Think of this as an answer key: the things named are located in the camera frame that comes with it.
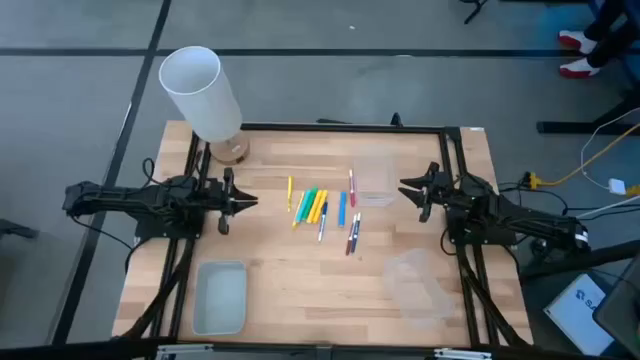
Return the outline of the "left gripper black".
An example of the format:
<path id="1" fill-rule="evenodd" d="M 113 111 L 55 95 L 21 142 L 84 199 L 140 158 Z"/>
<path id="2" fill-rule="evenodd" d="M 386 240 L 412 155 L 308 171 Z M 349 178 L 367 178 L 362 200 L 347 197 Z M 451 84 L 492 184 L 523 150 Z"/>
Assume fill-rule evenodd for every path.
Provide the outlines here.
<path id="1" fill-rule="evenodd" d="M 206 208 L 218 211 L 220 217 L 217 229 L 220 234 L 229 234 L 229 218 L 258 204 L 258 198 L 234 187 L 234 172 L 231 167 L 223 171 L 222 180 L 207 178 L 205 189 L 207 194 Z"/>

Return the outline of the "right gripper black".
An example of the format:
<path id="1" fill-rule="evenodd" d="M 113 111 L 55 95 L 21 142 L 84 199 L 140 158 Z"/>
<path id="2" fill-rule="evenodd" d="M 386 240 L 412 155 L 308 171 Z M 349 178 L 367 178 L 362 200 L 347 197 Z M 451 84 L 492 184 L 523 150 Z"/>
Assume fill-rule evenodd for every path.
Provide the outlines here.
<path id="1" fill-rule="evenodd" d="M 400 187 L 398 191 L 408 198 L 416 207 L 422 207 L 419 221 L 426 223 L 431 215 L 432 205 L 444 205 L 445 198 L 453 192 L 456 181 L 440 170 L 436 162 L 431 162 L 425 174 L 415 178 L 401 179 L 400 183 L 414 189 Z"/>

